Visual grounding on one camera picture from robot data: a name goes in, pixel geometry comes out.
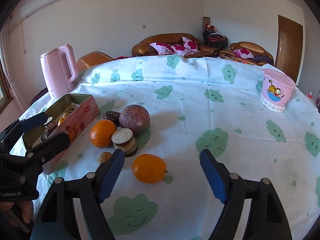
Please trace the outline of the person's left hand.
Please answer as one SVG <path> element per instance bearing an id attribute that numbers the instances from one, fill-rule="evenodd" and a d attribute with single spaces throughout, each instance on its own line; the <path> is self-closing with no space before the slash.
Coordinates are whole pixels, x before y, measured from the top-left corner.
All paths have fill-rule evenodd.
<path id="1" fill-rule="evenodd" d="M 8 212 L 12 209 L 12 207 L 15 205 L 14 202 L 0 202 L 1 205 L 1 211 L 5 212 L 5 217 L 8 220 L 8 222 L 13 226 L 13 227 L 19 227 L 19 224 L 12 219 L 9 215 Z M 23 221 L 26 224 L 29 224 L 30 221 L 33 218 L 34 214 L 34 204 L 32 200 L 28 201 L 23 201 L 23 202 L 17 202 L 16 205 L 18 206 L 18 211 L 17 214 L 22 217 Z"/>

